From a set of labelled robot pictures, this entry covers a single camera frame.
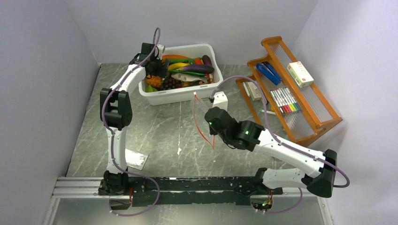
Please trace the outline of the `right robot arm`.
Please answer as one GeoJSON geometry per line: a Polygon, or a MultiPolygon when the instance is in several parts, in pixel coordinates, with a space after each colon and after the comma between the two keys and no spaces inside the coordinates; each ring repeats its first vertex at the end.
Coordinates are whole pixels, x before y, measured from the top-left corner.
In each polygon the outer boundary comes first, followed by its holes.
{"type": "Polygon", "coordinates": [[[212,135],[218,135],[229,147],[260,152],[282,160],[292,169],[259,169],[253,188],[265,194],[276,188],[305,188],[310,193],[330,198],[336,176],[337,153],[312,150],[280,137],[253,121],[237,122],[219,107],[209,109],[204,116],[212,135]]]}

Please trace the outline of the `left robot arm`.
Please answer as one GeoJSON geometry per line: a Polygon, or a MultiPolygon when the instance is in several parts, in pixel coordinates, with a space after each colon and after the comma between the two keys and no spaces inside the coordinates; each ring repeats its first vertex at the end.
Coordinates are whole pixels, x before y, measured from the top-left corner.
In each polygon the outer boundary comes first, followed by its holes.
{"type": "Polygon", "coordinates": [[[125,154],[127,128],[133,116],[130,95],[148,75],[166,75],[167,69],[162,65],[164,51],[164,45],[143,43],[122,77],[100,91],[100,119],[108,138],[108,163],[99,195],[123,195],[130,190],[125,154]]]}

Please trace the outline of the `toy pineapple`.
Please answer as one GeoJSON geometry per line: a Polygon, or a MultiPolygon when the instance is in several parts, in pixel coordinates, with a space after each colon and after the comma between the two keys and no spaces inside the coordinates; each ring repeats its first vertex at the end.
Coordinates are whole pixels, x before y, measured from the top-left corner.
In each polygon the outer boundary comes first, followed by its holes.
{"type": "Polygon", "coordinates": [[[146,83],[155,89],[159,89],[162,87],[163,78],[154,75],[147,75],[146,83]]]}

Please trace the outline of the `clear zip top bag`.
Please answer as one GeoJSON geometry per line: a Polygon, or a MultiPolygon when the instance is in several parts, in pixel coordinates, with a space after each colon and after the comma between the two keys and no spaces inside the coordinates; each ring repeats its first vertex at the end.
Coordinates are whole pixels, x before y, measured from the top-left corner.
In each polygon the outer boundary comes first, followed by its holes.
{"type": "Polygon", "coordinates": [[[195,91],[191,100],[191,110],[198,133],[211,146],[212,150],[215,150],[215,136],[210,134],[209,124],[205,120],[208,106],[199,98],[195,91]]]}

